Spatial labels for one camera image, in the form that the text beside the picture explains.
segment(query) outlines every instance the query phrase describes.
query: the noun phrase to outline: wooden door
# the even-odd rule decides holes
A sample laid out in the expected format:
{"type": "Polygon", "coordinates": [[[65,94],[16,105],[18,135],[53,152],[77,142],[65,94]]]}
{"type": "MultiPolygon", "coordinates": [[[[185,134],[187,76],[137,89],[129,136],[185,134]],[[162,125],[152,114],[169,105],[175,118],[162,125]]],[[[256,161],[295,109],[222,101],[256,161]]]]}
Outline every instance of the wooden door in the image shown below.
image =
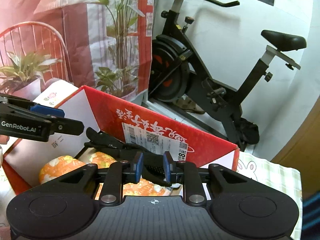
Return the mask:
{"type": "Polygon", "coordinates": [[[319,98],[303,124],[272,162],[300,171],[304,199],[320,190],[319,98]]]}

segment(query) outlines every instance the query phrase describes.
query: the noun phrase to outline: crosshair marking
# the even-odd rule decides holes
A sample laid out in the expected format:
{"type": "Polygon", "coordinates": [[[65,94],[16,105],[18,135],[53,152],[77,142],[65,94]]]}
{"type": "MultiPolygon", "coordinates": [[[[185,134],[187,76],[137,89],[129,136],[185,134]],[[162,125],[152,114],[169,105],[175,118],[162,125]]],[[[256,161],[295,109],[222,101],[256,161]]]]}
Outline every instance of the crosshair marking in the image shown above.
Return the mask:
{"type": "Polygon", "coordinates": [[[149,201],[149,202],[151,202],[153,205],[155,205],[155,204],[158,204],[158,203],[161,202],[161,201],[159,201],[159,200],[157,200],[157,199],[153,199],[153,200],[151,200],[151,201],[149,201]]]}

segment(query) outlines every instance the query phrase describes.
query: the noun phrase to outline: adjustment knob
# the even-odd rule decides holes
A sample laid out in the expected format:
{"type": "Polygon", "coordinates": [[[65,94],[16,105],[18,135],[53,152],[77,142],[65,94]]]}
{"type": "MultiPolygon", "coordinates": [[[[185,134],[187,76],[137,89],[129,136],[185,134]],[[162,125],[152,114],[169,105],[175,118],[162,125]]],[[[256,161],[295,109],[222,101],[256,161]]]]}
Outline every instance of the adjustment knob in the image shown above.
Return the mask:
{"type": "Polygon", "coordinates": [[[269,82],[272,78],[273,74],[271,72],[268,72],[265,74],[264,80],[269,82]]]}
{"type": "Polygon", "coordinates": [[[169,12],[167,12],[167,11],[162,11],[162,12],[161,12],[161,17],[166,19],[166,18],[168,17],[168,14],[169,14],[169,12]]]}
{"type": "Polygon", "coordinates": [[[190,17],[190,16],[187,16],[187,17],[184,19],[184,21],[185,21],[185,23],[187,23],[187,24],[192,24],[192,23],[195,21],[195,19],[193,19],[193,18],[190,17]]]}
{"type": "Polygon", "coordinates": [[[294,70],[293,66],[289,63],[285,64],[288,68],[290,68],[291,70],[294,70]]]}

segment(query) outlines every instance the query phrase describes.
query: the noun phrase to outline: orange floral fabric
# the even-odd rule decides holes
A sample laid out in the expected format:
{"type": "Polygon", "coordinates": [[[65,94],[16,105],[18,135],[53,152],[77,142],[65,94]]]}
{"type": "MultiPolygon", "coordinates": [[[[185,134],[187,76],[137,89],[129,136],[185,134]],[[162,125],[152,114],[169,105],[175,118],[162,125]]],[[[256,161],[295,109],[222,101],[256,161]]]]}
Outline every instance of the orange floral fabric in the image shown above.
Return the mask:
{"type": "MultiPolygon", "coordinates": [[[[89,156],[89,163],[96,163],[98,168],[109,168],[109,166],[116,162],[116,160],[102,152],[96,152],[89,156]]],[[[81,166],[85,165],[84,162],[74,159],[71,156],[60,156],[48,162],[39,173],[39,181],[41,184],[55,179],[63,174],[73,171],[81,166]]],[[[103,183],[100,184],[95,199],[99,199],[103,183]]],[[[170,191],[165,187],[161,187],[157,184],[146,179],[140,179],[138,184],[127,183],[123,186],[123,196],[166,196],[170,191]]]]}
{"type": "MultiPolygon", "coordinates": [[[[95,199],[99,199],[103,183],[100,183],[95,199]]],[[[140,179],[138,184],[128,183],[123,185],[123,196],[168,196],[170,191],[165,187],[153,184],[146,179],[140,179]]]]}
{"type": "Polygon", "coordinates": [[[85,165],[84,162],[76,160],[69,155],[60,156],[43,166],[39,173],[39,182],[40,184],[43,184],[49,180],[80,168],[83,165],[85,165]]]}
{"type": "Polygon", "coordinates": [[[98,165],[98,168],[101,169],[109,168],[111,163],[116,162],[116,160],[108,154],[96,152],[89,156],[89,162],[96,163],[98,165]]]}

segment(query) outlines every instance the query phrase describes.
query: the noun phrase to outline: bunny illustration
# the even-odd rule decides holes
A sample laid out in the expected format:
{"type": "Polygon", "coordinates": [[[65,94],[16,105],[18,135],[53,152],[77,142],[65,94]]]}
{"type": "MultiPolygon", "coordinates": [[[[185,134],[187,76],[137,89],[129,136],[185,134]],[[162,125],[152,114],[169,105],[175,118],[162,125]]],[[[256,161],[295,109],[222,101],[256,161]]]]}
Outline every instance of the bunny illustration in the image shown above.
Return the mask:
{"type": "Polygon", "coordinates": [[[257,165],[254,161],[250,161],[247,166],[241,160],[238,160],[237,172],[255,181],[258,181],[254,172],[257,169],[257,165]]]}

